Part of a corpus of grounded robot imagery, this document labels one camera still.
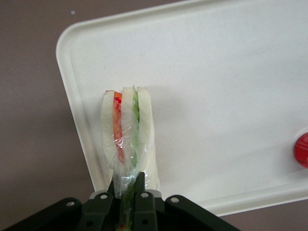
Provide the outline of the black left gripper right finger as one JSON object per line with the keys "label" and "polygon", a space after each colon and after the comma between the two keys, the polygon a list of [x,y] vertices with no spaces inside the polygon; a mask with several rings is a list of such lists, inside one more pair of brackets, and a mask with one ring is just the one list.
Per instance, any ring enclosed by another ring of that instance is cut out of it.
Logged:
{"label": "black left gripper right finger", "polygon": [[145,188],[145,174],[134,183],[133,231],[237,231],[238,228],[181,195],[166,200]]}

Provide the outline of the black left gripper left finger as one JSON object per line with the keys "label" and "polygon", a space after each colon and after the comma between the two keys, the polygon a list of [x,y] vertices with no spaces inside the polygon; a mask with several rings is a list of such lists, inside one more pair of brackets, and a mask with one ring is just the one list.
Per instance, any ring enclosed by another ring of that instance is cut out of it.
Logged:
{"label": "black left gripper left finger", "polygon": [[10,226],[10,231],[113,231],[115,190],[111,182],[107,190],[91,194],[82,204],[68,197]]}

